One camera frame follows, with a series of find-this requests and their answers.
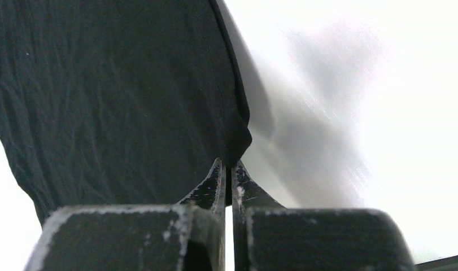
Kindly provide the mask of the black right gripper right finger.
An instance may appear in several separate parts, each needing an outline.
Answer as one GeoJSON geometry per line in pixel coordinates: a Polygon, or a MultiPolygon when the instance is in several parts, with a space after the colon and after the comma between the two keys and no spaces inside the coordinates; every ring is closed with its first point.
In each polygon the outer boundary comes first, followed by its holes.
{"type": "Polygon", "coordinates": [[[370,208],[286,208],[232,169],[236,270],[415,270],[392,218],[370,208]]]}

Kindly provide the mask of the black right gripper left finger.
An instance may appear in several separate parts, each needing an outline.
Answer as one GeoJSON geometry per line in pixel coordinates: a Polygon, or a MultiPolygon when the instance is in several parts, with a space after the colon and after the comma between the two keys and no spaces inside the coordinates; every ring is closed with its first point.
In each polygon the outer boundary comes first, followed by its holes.
{"type": "Polygon", "coordinates": [[[26,270],[224,270],[226,169],[176,204],[70,206],[55,211],[26,270]]]}

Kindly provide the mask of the black t shirt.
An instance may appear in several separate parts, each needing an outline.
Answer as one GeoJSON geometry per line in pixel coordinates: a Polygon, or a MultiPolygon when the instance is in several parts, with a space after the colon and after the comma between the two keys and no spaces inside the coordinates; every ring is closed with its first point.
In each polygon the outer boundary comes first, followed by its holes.
{"type": "Polygon", "coordinates": [[[40,223],[178,202],[249,116],[216,1],[0,1],[0,140],[40,223]]]}

